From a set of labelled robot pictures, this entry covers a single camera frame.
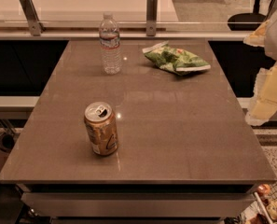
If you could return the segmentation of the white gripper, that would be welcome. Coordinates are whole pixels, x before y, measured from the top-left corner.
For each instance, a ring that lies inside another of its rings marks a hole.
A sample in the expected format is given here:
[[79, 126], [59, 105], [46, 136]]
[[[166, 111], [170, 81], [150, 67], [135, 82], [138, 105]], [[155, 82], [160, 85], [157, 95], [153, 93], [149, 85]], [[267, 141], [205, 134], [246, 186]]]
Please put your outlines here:
[[[277, 61], [277, 9], [270, 20], [262, 22], [243, 43], [265, 49], [265, 54]], [[254, 96], [250, 99], [245, 120], [260, 126], [277, 112], [277, 62], [270, 69], [260, 68], [256, 75]]]

